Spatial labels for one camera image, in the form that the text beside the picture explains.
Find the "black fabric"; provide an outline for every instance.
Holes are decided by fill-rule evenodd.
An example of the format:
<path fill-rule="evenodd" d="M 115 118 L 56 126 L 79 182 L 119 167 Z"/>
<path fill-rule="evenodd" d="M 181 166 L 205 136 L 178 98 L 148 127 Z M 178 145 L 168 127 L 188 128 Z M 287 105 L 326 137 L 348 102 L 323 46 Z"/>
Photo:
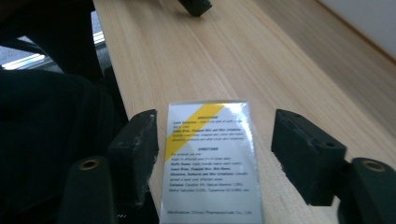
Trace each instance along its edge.
<path fill-rule="evenodd" d="M 105 154 L 113 119 L 111 97 L 83 77 L 0 70 L 2 202 L 16 213 L 61 192 L 74 161 Z"/>

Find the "wooden table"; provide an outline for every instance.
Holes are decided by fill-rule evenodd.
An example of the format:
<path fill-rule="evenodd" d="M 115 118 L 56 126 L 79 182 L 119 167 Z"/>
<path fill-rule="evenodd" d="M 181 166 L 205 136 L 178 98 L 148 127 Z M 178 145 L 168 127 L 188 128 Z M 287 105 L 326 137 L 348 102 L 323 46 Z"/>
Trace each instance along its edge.
<path fill-rule="evenodd" d="M 316 1 L 213 0 L 193 18 L 176 0 L 93 0 L 128 116 L 156 108 L 160 211 L 168 104 L 250 102 L 266 223 L 336 223 L 304 204 L 271 152 L 277 108 L 300 113 L 367 157 L 396 167 L 396 64 Z"/>

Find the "diagonal yellow stripe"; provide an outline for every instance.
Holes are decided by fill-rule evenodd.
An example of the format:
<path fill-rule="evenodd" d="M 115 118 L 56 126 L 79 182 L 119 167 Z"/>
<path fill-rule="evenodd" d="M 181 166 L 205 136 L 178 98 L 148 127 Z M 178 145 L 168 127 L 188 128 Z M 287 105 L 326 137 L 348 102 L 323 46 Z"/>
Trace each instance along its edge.
<path fill-rule="evenodd" d="M 165 161 L 168 161 L 199 130 L 216 116 L 224 107 L 223 104 L 202 105 L 184 123 L 177 127 L 166 139 Z"/>

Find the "wood grain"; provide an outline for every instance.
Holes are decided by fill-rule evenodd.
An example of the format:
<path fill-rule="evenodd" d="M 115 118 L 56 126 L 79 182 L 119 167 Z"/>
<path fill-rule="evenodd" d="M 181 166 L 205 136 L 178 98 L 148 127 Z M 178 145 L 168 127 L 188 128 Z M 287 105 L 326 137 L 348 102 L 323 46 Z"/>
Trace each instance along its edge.
<path fill-rule="evenodd" d="M 337 223 L 304 204 L 271 152 L 277 108 L 348 146 L 347 160 L 396 165 L 396 65 L 316 1 L 212 1 L 201 18 L 175 0 L 94 0 L 128 116 L 156 108 L 160 211 L 168 104 L 245 99 L 266 223 Z"/>

